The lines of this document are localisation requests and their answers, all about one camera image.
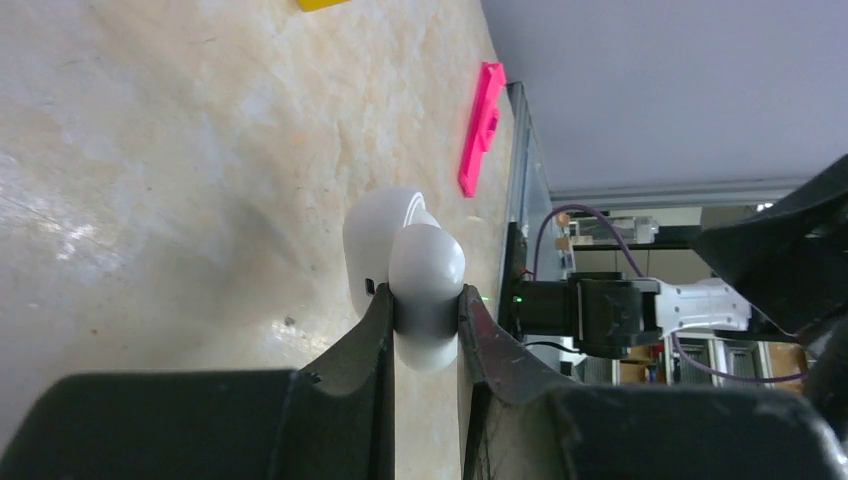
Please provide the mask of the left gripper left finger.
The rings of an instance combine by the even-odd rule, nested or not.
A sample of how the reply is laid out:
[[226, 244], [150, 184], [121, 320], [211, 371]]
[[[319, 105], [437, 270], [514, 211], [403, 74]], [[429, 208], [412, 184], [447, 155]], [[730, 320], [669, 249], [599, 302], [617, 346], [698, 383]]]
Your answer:
[[285, 478], [394, 478], [393, 307], [380, 285], [358, 324], [293, 376]]

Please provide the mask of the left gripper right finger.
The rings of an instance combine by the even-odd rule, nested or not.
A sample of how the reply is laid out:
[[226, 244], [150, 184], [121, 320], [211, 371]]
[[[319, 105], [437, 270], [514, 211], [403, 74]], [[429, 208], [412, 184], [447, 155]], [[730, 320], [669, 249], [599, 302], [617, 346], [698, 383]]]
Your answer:
[[562, 404], [573, 381], [506, 332], [472, 285], [459, 297], [458, 327], [463, 478], [575, 478]]

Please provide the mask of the white earbud charging case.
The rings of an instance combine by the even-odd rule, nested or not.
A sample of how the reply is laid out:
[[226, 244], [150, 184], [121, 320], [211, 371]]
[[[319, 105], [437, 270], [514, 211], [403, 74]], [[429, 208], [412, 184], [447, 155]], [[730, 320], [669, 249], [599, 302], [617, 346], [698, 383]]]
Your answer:
[[347, 212], [342, 229], [354, 310], [363, 316], [377, 287], [395, 299], [396, 352], [410, 369], [436, 372], [457, 357], [458, 299], [466, 258], [428, 211], [423, 193], [384, 187]]

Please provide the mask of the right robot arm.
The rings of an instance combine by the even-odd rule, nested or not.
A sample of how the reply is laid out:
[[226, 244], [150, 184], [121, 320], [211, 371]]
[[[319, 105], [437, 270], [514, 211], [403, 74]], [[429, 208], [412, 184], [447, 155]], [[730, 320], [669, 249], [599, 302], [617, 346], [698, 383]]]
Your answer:
[[653, 345], [687, 329], [741, 332], [754, 309], [733, 288], [712, 278], [673, 285], [618, 272], [576, 273], [565, 280], [508, 284], [499, 322], [522, 340], [568, 338], [562, 351], [621, 360], [633, 347]]

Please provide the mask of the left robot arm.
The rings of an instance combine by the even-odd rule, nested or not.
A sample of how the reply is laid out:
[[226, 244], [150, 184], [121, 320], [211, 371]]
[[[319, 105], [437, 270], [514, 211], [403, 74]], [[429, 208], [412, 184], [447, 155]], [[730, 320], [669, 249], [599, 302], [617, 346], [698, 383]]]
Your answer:
[[[391, 479], [394, 362], [459, 370], [466, 479], [843, 479], [847, 475], [847, 162], [772, 207], [701, 233], [714, 277], [507, 280], [492, 316], [422, 193], [384, 187], [347, 212], [358, 323], [292, 373], [270, 479]], [[683, 328], [742, 329], [752, 311], [823, 352], [802, 395], [758, 387], [584, 384], [522, 333], [619, 358]]]

